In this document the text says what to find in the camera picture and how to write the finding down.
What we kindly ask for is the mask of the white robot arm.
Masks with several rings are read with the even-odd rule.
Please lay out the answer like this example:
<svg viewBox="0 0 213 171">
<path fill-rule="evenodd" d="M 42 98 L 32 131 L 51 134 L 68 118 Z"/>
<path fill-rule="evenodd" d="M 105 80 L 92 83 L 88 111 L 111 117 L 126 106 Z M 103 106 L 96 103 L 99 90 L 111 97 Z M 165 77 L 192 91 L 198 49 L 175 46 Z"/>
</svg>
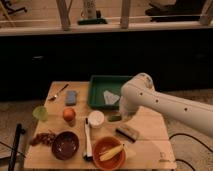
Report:
<svg viewBox="0 0 213 171">
<path fill-rule="evenodd" d="M 172 117 L 213 138 L 213 105 L 157 92 L 146 73 L 139 73 L 122 85 L 119 113 L 133 115 L 140 106 Z"/>
</svg>

